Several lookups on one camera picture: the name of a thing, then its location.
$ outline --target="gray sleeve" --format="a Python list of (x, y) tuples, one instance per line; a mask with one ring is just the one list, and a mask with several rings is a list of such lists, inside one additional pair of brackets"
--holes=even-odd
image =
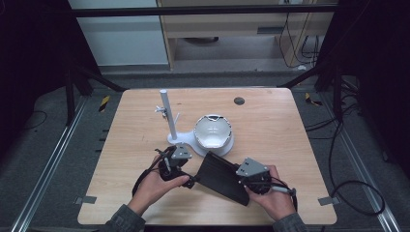
[(133, 232), (143, 230), (144, 226), (145, 220), (142, 217), (126, 205), (122, 205), (117, 213), (112, 216), (111, 220), (109, 220), (100, 231)]
[(274, 223), (275, 232), (308, 232), (298, 213), (284, 217)]

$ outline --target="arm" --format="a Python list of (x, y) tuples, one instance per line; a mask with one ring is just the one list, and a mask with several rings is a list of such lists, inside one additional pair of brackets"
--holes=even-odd
[[(279, 174), (275, 166), (268, 166), (272, 177), (279, 179)], [(288, 231), (308, 231), (298, 213), (293, 207), (292, 200), (287, 193), (270, 190), (266, 194), (256, 194), (246, 188), (249, 198), (258, 203), (275, 221), (274, 230), (278, 232)]]
[(143, 229), (145, 226), (145, 220), (142, 218), (144, 212), (167, 192), (181, 186), (189, 178), (189, 176), (181, 176), (165, 182), (158, 171), (151, 171), (141, 182), (129, 204), (121, 206), (100, 231), (131, 232)]

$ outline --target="round white base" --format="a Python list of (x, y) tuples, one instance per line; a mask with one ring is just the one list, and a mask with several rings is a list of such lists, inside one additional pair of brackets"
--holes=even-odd
[(231, 138), (225, 146), (221, 148), (206, 150), (199, 147), (198, 142), (195, 139), (195, 135), (193, 134), (193, 130), (189, 132), (177, 132), (177, 139), (172, 139), (171, 134), (169, 134), (167, 139), (169, 143), (174, 145), (177, 143), (186, 143), (190, 145), (193, 150), (201, 157), (205, 157), (209, 151), (213, 152), (217, 156), (223, 157), (232, 149), (234, 142), (234, 136), (233, 134), (231, 134)]

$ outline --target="white panel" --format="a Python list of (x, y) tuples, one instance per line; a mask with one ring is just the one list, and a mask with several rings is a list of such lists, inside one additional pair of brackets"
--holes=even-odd
[[(69, 0), (73, 9), (156, 7), (155, 0)], [(78, 23), (99, 66), (168, 64), (158, 16), (89, 17)]]

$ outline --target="hand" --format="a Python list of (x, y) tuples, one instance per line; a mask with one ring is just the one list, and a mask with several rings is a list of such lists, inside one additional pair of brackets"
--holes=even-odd
[[(277, 168), (273, 165), (268, 166), (268, 168), (271, 176), (279, 179)], [(274, 221), (296, 213), (290, 195), (287, 193), (270, 189), (269, 192), (260, 195), (254, 193), (249, 188), (246, 188), (246, 191), (249, 198), (262, 206)]]
[(165, 182), (158, 170), (153, 170), (142, 180), (135, 195), (128, 204), (128, 207), (132, 209), (136, 214), (142, 216), (149, 206), (157, 202), (171, 189), (183, 185), (189, 176), (180, 176), (173, 180)]

